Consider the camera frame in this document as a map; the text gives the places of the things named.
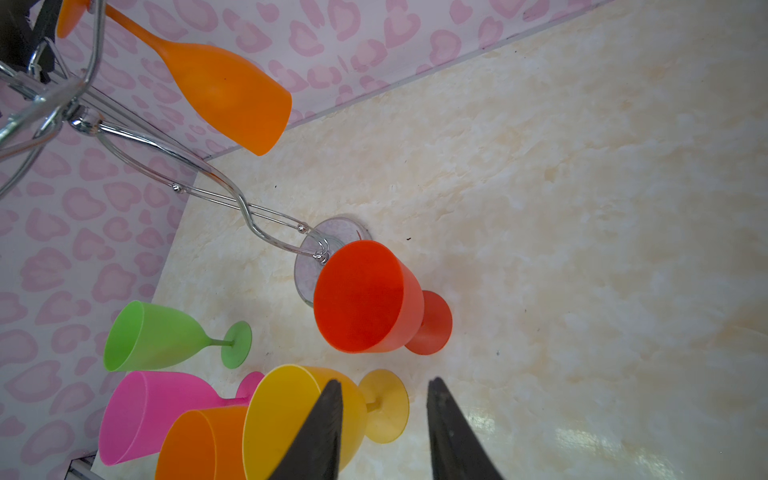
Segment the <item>orange wine glass back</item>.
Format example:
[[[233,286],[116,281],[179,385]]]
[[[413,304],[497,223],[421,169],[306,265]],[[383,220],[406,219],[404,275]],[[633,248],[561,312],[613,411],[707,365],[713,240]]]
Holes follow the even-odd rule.
[[[292,96],[252,62],[215,46],[164,40],[111,6],[106,16],[162,58],[181,93],[213,128],[258,156],[276,145]]]

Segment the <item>yellow wine glass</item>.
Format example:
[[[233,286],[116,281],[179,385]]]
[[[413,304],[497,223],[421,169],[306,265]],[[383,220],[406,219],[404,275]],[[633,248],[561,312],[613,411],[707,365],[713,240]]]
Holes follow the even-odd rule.
[[[281,365],[260,382],[246,411],[242,457],[248,479],[272,474],[331,380],[339,381],[342,390],[341,468],[354,458],[364,438],[386,444],[403,434],[410,401],[393,372],[373,370],[356,383],[330,368]]]

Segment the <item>green wine glass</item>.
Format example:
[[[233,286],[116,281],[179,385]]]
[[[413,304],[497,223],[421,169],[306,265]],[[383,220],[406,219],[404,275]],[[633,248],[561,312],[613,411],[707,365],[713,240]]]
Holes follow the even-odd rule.
[[[251,326],[237,322],[222,339],[213,339],[197,320],[180,310],[133,301],[113,322],[104,346],[103,364],[109,372],[160,370],[211,346],[220,347],[223,365],[235,369],[251,350]]]

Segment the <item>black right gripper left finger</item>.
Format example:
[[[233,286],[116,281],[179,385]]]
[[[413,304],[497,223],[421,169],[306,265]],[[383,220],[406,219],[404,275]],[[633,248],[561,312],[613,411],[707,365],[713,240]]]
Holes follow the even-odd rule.
[[[330,380],[269,479],[337,479],[342,422],[342,387]]]

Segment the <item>chrome wire wine glass rack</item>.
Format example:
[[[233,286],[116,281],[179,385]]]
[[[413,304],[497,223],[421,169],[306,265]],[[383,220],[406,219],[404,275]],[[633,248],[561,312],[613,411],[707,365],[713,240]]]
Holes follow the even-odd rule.
[[[370,237],[358,221],[332,217],[312,226],[293,216],[259,206],[246,199],[243,191],[223,172],[199,155],[186,152],[160,138],[110,123],[84,102],[91,90],[102,60],[106,22],[105,1],[63,1],[56,20],[56,35],[63,38],[84,13],[93,14],[92,51],[87,68],[80,75],[71,73],[60,57],[55,41],[41,37],[36,47],[25,48],[24,65],[3,62],[1,79],[27,99],[28,104],[13,114],[1,129],[1,157],[4,160],[24,155],[25,161],[2,184],[3,196],[13,190],[27,174],[45,148],[64,125],[96,138],[126,165],[171,188],[177,193],[238,211],[248,228],[261,240],[295,255],[294,280],[302,300],[314,307],[314,293],[322,268],[342,247]],[[121,138],[154,149],[179,164],[204,175],[221,187],[221,192],[194,187],[173,179],[136,160],[115,144]]]

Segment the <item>pink wine glass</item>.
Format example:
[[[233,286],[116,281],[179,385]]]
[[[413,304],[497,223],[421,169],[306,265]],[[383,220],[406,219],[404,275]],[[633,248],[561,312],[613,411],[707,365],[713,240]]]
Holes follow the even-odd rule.
[[[185,412],[249,402],[264,374],[254,371],[224,398],[204,379],[168,371],[128,373],[115,389],[100,426],[98,453],[107,466],[160,451],[173,423]]]

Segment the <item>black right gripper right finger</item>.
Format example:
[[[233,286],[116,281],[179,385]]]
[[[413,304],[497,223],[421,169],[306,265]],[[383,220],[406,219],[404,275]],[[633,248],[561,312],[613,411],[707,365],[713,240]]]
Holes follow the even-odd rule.
[[[502,479],[440,377],[429,381],[427,419],[434,479]]]

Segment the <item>red wine glass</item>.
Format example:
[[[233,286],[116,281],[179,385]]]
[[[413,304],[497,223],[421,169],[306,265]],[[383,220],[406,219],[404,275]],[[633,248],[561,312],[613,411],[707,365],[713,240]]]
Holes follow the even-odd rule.
[[[333,348],[351,354],[405,347],[432,355],[448,343],[448,303],[422,288],[385,245],[359,240],[338,250],[322,268],[314,293],[319,332]]]

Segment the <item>orange wine glass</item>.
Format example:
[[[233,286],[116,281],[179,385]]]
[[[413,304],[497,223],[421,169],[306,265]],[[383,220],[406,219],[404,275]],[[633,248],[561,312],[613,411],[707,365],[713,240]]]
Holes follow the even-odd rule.
[[[155,479],[245,479],[246,411],[246,406],[229,406],[182,414],[163,442]]]
[[[276,145],[292,96],[252,62],[215,46],[164,40],[111,6],[106,16],[162,58],[181,93],[213,128],[258,156]]]

